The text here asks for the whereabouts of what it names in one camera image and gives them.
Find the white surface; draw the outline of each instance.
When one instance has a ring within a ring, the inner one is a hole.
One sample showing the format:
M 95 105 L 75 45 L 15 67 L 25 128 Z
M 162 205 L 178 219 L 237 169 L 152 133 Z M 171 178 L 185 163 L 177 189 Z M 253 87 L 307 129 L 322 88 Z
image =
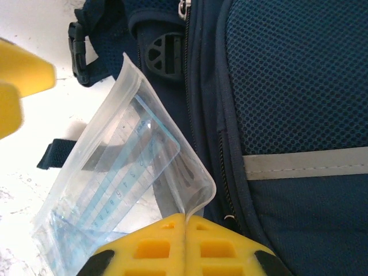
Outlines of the white surface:
M 72 76 L 67 29 L 83 2 L 1 1 L 0 36 L 54 64 L 58 80 L 55 88 L 22 100 L 23 126 L 0 140 L 0 275 L 24 275 L 25 218 L 39 210 L 59 172 L 36 168 L 47 145 L 54 138 L 77 139 L 114 83 L 110 77 L 86 89 Z M 87 59 L 93 58 L 89 46 Z M 17 250 L 9 248 L 15 241 Z

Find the ziplock bag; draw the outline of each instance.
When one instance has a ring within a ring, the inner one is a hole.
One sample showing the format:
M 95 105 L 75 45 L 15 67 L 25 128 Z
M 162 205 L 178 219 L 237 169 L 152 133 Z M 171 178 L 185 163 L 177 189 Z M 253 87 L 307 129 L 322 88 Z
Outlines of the ziplock bag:
M 116 84 L 32 221 L 32 238 L 55 275 L 75 275 L 102 244 L 173 213 L 189 218 L 215 192 L 153 88 L 124 54 Z

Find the metal zipper slider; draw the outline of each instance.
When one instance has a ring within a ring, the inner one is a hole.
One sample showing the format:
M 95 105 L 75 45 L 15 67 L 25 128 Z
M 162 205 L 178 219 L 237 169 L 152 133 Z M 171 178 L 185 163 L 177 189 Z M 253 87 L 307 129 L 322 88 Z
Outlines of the metal zipper slider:
M 180 0 L 178 13 L 179 17 L 183 20 L 186 20 L 188 14 L 188 8 L 191 6 L 191 0 Z

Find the gray reflective stripe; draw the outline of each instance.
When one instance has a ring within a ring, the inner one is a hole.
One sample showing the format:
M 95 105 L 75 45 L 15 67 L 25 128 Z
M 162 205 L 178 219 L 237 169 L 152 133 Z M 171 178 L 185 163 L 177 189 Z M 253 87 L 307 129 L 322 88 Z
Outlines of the gray reflective stripe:
M 243 158 L 249 180 L 368 174 L 368 147 Z

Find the plastic strap adjuster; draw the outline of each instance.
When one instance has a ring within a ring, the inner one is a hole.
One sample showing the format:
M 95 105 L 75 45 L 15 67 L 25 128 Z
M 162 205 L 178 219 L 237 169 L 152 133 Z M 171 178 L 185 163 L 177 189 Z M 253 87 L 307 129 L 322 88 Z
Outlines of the plastic strap adjuster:
M 70 23 L 68 34 L 73 74 L 80 84 L 86 85 L 90 76 L 86 64 L 86 36 L 82 25 L 78 22 Z
M 153 41 L 145 52 L 148 69 L 172 81 L 184 80 L 184 34 L 166 33 Z

